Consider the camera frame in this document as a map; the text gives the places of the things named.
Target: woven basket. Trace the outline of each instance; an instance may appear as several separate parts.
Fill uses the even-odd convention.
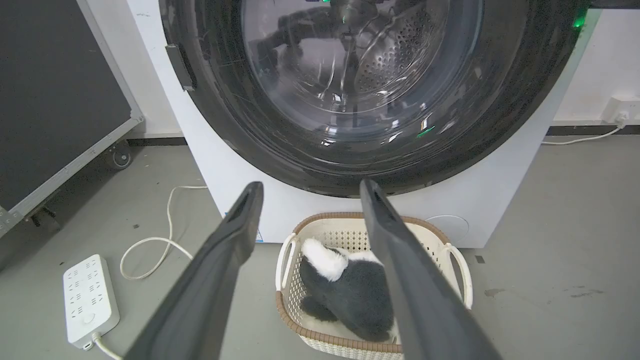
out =
[[[403,217],[403,220],[431,256],[442,275],[449,281],[453,290],[460,295],[458,280],[449,254],[453,255],[462,276],[464,296],[461,298],[465,306],[471,309],[473,303],[471,275],[460,251],[451,245],[445,234],[428,222],[409,217]],[[347,338],[337,333],[327,334],[327,331],[320,327],[314,328],[310,317],[300,309],[300,301],[306,295],[306,289],[298,269],[302,259],[302,242],[308,238],[315,238],[325,245],[341,247],[350,252],[369,248],[362,213],[324,213],[304,219],[282,244],[278,256],[276,306],[282,320],[291,330],[300,335],[307,345],[316,350],[350,359],[402,359],[402,345],[359,341],[356,340],[355,335]]]

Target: white cable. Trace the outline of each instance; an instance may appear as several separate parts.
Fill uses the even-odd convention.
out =
[[[98,345],[100,350],[102,350],[103,353],[107,354],[107,356],[109,356],[113,360],[122,360],[122,356],[119,356],[118,354],[116,354],[113,351],[109,350],[108,347],[105,346],[105,344],[102,343],[102,338],[100,337],[100,334],[98,334],[97,332],[94,332],[93,334],[91,334],[91,337],[93,339],[93,342],[96,345]]]
[[[585,141],[589,141],[589,140],[602,139],[602,138],[606,138],[609,135],[613,135],[613,134],[617,133],[622,128],[623,128],[623,126],[618,126],[618,127],[616,127],[616,129],[614,129],[612,131],[609,131],[606,134],[599,135],[599,136],[594,136],[592,138],[581,138],[581,139],[571,140],[569,142],[542,142],[542,145],[569,145],[570,143],[577,143],[577,142],[585,142]]]
[[[144,279],[147,276],[153,274],[153,272],[158,269],[158,267],[160,266],[160,264],[162,264],[162,262],[164,261],[164,259],[166,258],[166,255],[169,253],[169,249],[171,248],[171,245],[175,246],[178,248],[178,250],[182,251],[185,255],[187,255],[187,257],[190,260],[193,260],[193,256],[184,249],[184,247],[181,247],[177,242],[172,240],[173,237],[173,223],[171,221],[171,212],[169,211],[169,208],[171,206],[171,198],[173,197],[173,192],[178,189],[178,188],[183,188],[183,189],[206,189],[206,186],[176,186],[175,188],[173,188],[171,190],[171,193],[169,194],[169,201],[167,201],[166,203],[166,217],[169,220],[169,237],[168,238],[160,238],[158,236],[151,236],[150,238],[146,238],[143,240],[138,241],[137,243],[131,245],[131,247],[129,247],[127,249],[127,251],[124,252],[124,255],[122,255],[122,259],[120,260],[120,273],[122,274],[122,276],[125,277],[125,279],[128,280],[140,280],[140,279]],[[127,257],[127,255],[129,254],[129,252],[131,250],[133,250],[135,247],[142,245],[148,241],[164,241],[166,242],[166,248],[164,248],[164,253],[162,254],[162,256],[160,257],[160,260],[158,260],[158,262],[156,263],[156,265],[149,270],[148,272],[144,273],[143,275],[140,276],[129,276],[127,274],[125,274],[124,272],[124,259]]]

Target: basket handle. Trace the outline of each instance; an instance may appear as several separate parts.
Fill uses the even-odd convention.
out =
[[[467,265],[467,260],[462,255],[460,250],[457,247],[451,245],[451,243],[446,243],[444,245],[445,252],[449,252],[453,255],[453,258],[458,262],[458,266],[460,268],[460,274],[462,276],[462,287],[464,290],[463,303],[465,307],[471,310],[471,305],[474,303],[474,287],[471,283],[471,271],[469,271],[469,266]]]
[[[278,255],[278,263],[276,265],[276,291],[282,291],[287,287],[287,278],[289,277],[289,270],[291,269],[291,263],[293,262],[293,249],[296,247],[297,234],[292,233],[287,236],[287,239],[280,248],[280,254]],[[284,270],[284,276],[282,275],[282,263],[287,253],[289,254],[287,260],[287,267]]]

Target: power strip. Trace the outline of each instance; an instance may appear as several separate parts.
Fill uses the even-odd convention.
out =
[[[104,335],[120,321],[107,262],[96,254],[67,270],[65,287],[67,339],[77,348],[93,347],[92,334]]]

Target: black and white plush toy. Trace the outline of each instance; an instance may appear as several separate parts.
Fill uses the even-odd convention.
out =
[[[341,321],[366,341],[397,337],[382,263],[371,251],[349,253],[316,239],[302,245],[300,277],[307,287],[304,312],[326,322]]]

